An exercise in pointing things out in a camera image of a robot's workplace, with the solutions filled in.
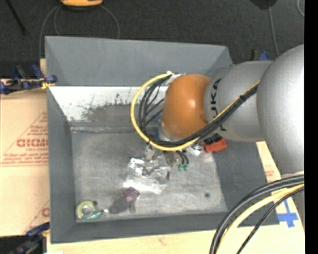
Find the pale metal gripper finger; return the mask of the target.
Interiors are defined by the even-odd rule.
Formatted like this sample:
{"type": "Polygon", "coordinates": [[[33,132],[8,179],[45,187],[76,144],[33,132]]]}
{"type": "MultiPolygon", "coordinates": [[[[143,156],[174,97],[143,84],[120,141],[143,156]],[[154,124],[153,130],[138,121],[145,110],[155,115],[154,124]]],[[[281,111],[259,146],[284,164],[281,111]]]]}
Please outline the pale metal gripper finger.
{"type": "Polygon", "coordinates": [[[160,174],[164,172],[164,167],[157,161],[145,161],[143,164],[143,176],[151,176],[153,174],[160,174]]]}
{"type": "Polygon", "coordinates": [[[152,161],[155,160],[159,155],[159,150],[152,145],[148,144],[145,148],[145,160],[152,161]]]}

